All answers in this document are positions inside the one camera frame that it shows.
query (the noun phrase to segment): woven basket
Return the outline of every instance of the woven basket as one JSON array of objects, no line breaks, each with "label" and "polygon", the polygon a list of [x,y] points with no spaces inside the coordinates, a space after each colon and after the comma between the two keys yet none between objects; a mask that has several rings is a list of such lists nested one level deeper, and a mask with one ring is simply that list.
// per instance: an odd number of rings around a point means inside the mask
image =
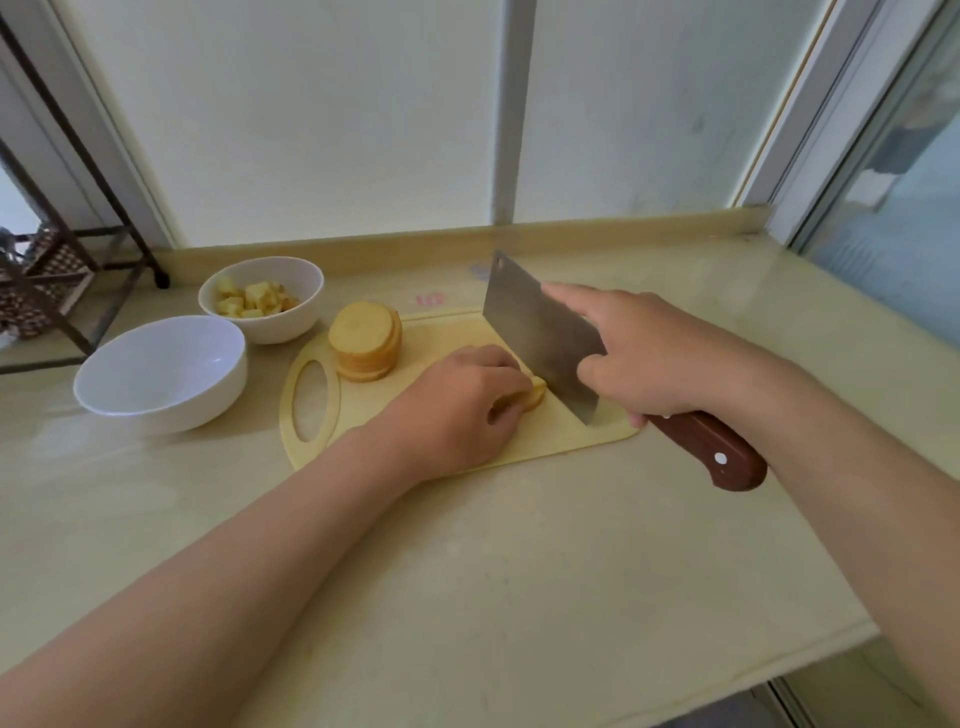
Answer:
[{"label": "woven basket", "polygon": [[[12,249],[12,236],[6,231],[6,255],[23,271],[25,276],[40,276],[58,273],[76,273],[86,270],[86,265],[73,249],[66,245],[63,236],[56,230],[41,225],[26,251],[21,255]],[[0,270],[0,279],[7,275]],[[59,306],[76,288],[79,282],[39,283],[35,288]],[[18,339],[32,339],[53,326],[53,322],[39,308],[12,286],[0,288],[0,333]]]}]

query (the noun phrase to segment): wooden knife handle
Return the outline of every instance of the wooden knife handle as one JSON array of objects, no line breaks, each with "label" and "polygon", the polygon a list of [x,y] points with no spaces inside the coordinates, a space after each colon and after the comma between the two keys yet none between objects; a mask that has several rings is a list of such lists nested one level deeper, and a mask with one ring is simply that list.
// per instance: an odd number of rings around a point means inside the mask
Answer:
[{"label": "wooden knife handle", "polygon": [[647,420],[707,466],[713,485],[725,491],[752,491],[767,476],[767,461],[732,429],[706,412]]}]

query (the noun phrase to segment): countertop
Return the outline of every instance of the countertop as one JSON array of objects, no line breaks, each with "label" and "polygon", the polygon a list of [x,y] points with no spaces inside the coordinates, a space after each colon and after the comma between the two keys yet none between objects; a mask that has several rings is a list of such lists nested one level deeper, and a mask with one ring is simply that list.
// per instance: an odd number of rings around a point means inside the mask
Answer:
[{"label": "countertop", "polygon": [[[762,236],[519,261],[656,291],[960,473],[960,355]],[[472,262],[333,278],[324,321],[361,297],[479,305]],[[198,311],[193,288],[145,289],[110,335]],[[253,348],[227,414],[149,442],[86,414],[73,369],[0,377],[0,668],[290,473],[278,397],[305,341]],[[238,724],[647,726],[875,634],[773,476],[718,491],[648,428],[413,492],[324,584]]]}]

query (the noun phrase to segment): cutting board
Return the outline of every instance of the cutting board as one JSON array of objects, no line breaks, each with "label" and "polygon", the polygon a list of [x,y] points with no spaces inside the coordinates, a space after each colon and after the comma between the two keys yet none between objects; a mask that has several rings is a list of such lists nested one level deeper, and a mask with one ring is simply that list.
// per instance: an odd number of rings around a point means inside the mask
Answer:
[{"label": "cutting board", "polygon": [[[464,346],[483,346],[503,341],[483,318],[479,309],[401,316],[403,350],[396,367],[378,381],[356,383],[337,376],[333,349],[326,333],[311,340],[290,367],[280,397],[280,435],[294,468],[300,469],[340,435],[362,425],[402,392],[437,359]],[[303,441],[294,425],[294,396],[297,380],[311,361],[324,368],[327,404],[324,421],[310,442]],[[520,420],[513,440],[482,468],[530,460],[568,450],[589,448],[636,434],[624,410],[600,400],[589,425],[584,425],[549,391],[543,403]]]}]

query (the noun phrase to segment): white bowl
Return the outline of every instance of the white bowl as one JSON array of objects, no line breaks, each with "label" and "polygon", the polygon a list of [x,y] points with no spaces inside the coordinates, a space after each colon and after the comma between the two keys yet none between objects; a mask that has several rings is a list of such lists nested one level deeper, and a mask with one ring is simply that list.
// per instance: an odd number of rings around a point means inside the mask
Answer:
[{"label": "white bowl", "polygon": [[142,435],[182,432],[222,414],[247,383],[247,344],[228,319],[177,316],[127,331],[73,380],[90,412]]},{"label": "white bowl", "polygon": [[[282,283],[287,292],[300,299],[300,305],[289,311],[262,319],[225,319],[217,313],[217,281],[227,277],[240,288],[263,280]],[[200,308],[211,316],[232,321],[244,332],[251,344],[282,344],[309,331],[320,318],[324,290],[324,272],[309,260],[298,257],[254,257],[224,268],[201,286]]]}]

